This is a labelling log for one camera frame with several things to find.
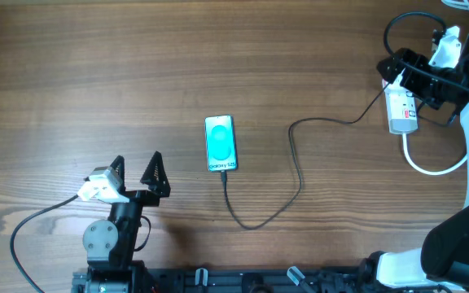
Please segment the teal screen Galaxy smartphone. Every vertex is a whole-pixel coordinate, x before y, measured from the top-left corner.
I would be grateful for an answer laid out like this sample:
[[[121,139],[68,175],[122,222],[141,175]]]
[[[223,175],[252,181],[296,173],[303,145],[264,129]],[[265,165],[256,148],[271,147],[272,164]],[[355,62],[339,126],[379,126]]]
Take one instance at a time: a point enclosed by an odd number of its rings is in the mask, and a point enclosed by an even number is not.
[[[238,168],[235,130],[232,116],[204,119],[207,166],[212,173]]]

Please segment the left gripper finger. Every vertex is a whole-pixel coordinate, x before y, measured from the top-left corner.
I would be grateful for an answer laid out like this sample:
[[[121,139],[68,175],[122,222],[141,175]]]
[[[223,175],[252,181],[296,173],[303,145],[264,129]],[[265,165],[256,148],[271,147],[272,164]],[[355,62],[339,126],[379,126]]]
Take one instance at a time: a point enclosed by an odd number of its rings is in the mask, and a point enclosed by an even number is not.
[[[164,170],[162,154],[156,151],[145,169],[140,183],[148,186],[148,190],[162,198],[169,197],[171,187]]]
[[[117,176],[120,178],[120,185],[118,190],[125,191],[125,159],[122,155],[118,155],[110,164],[110,167],[115,170]]]

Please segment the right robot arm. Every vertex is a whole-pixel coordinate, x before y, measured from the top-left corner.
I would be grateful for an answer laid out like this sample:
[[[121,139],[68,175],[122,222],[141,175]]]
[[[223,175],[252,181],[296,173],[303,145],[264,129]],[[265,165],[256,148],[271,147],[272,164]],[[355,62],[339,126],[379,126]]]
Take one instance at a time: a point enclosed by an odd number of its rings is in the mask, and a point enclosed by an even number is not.
[[[432,229],[421,248],[373,253],[357,273],[361,292],[469,291],[469,34],[458,28],[434,34],[431,59],[402,48],[379,62],[391,133],[406,138],[417,128],[415,100],[439,109],[452,103],[466,139],[467,195],[461,211]]]

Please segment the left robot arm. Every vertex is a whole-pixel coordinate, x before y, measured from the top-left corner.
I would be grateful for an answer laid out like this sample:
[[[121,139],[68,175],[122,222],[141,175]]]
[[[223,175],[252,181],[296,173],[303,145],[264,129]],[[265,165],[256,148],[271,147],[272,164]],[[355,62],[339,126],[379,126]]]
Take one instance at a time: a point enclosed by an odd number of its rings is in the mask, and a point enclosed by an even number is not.
[[[157,207],[170,195],[162,154],[154,153],[141,176],[146,190],[127,190],[125,159],[117,156],[110,165],[95,168],[77,192],[84,201],[92,198],[109,203],[111,210],[105,220],[91,223],[83,234],[88,269],[73,292],[157,292],[158,284],[141,260],[134,260],[136,251],[146,244],[136,245],[145,207]]]

